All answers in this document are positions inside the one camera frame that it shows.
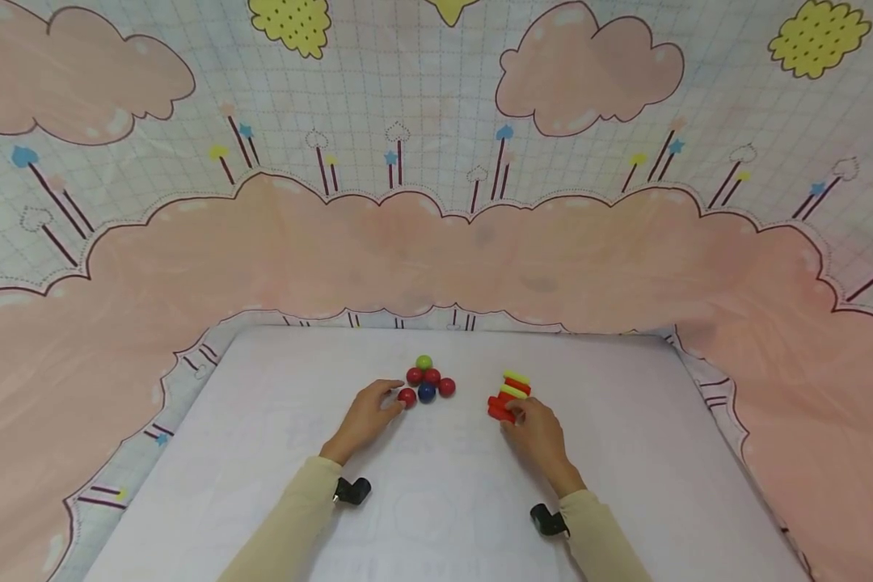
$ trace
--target fabric backdrop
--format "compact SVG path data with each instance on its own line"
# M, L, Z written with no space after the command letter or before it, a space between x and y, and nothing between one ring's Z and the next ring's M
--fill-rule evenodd
M661 333L873 580L873 0L0 0L0 582L266 323Z

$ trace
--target table surface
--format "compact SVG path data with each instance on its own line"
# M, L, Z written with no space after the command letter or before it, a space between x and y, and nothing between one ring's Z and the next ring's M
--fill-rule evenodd
M657 338L263 327L230 345L86 582L216 580L359 388L423 353L457 393L350 461L373 494L337 508L304 580L581 580L530 523L551 492L486 415L504 369L557 411L654 581L807 580Z

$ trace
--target black device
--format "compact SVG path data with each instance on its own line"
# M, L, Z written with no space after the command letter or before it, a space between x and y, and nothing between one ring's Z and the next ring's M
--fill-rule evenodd
M355 483L350 483L340 477L336 484L336 492L333 494L333 501L343 501L351 506L359 506L371 491L373 491L373 484L369 483L365 477L356 479Z
M537 528L537 532L543 537L562 533L569 535L569 528L566 527L563 514L559 511L550 514L550 510L543 503L535 504L533 509L530 509L530 520L533 520L533 527Z

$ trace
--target beige sleeve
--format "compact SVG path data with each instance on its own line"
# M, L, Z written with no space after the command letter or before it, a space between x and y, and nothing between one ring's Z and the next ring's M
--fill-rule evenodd
M314 541L330 522L341 471L330 459L307 459L218 582L297 580Z
M559 501L569 549L589 582L652 582L606 504L583 489Z

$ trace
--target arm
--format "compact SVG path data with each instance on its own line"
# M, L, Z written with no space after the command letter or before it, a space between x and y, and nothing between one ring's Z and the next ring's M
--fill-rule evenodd
M404 382L376 380L356 395L343 423L320 455L304 462L275 508L218 582L292 582L300 574L320 532L333 514L333 494L343 466L379 436L404 410L395 402L382 410L382 400Z
M651 582L621 526L606 504L598 502L582 475L566 456L563 428L537 399L513 400L508 409L520 424L502 422L517 451L532 460L559 497L559 510L569 528L569 549L586 580Z

